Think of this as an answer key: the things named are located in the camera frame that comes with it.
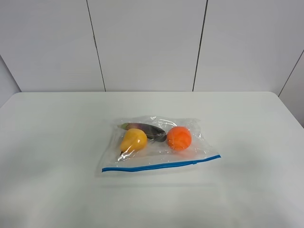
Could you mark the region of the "purple toy eggplant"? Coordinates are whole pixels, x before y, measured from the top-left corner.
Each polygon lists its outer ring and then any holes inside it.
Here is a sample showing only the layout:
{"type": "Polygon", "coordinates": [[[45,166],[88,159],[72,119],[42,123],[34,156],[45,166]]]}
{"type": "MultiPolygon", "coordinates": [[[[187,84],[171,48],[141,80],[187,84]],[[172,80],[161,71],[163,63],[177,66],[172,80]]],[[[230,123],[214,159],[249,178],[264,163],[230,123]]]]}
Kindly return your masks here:
{"type": "Polygon", "coordinates": [[[133,128],[142,130],[148,139],[156,142],[164,142],[167,139],[167,133],[163,129],[146,123],[124,123],[118,127],[126,131],[133,128]]]}

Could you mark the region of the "clear zip bag blue seal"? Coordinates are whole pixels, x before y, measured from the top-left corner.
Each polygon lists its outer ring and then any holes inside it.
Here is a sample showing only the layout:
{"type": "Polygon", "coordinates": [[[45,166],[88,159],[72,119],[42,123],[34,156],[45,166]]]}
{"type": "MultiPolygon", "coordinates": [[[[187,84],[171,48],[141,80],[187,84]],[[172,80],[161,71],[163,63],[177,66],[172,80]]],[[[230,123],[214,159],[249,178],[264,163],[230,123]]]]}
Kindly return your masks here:
{"type": "Polygon", "coordinates": [[[220,158],[220,154],[204,139],[199,120],[195,118],[167,118],[155,115],[120,118],[113,120],[111,127],[110,141],[101,155],[96,176],[108,171],[139,172],[176,168],[193,165],[193,161],[198,164],[220,158]],[[176,151],[168,146],[167,140],[156,142],[148,139],[146,147],[140,151],[121,152],[120,145],[127,131],[118,125],[124,123],[150,124],[163,129],[166,133],[173,127],[183,126],[189,129],[192,143],[187,149],[176,151]]]}

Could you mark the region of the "yellow toy pear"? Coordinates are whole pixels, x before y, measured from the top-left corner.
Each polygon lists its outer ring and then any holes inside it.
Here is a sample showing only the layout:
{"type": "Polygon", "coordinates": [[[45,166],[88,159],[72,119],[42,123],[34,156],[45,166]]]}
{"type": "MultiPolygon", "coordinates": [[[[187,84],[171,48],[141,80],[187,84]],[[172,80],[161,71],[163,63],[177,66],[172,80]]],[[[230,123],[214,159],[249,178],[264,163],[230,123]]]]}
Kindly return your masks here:
{"type": "Polygon", "coordinates": [[[137,152],[146,147],[148,138],[144,131],[136,128],[127,130],[120,145],[121,152],[137,152]]]}

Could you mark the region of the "orange toy fruit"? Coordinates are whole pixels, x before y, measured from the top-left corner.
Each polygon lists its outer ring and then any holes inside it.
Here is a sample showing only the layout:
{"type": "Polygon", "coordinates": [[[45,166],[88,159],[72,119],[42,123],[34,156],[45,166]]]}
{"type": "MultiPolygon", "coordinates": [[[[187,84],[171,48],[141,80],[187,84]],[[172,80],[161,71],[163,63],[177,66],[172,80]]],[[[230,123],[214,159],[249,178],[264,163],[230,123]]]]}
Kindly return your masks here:
{"type": "Polygon", "coordinates": [[[171,128],[167,133],[168,146],[176,151],[187,149],[192,143],[192,136],[189,129],[183,126],[171,128]]]}

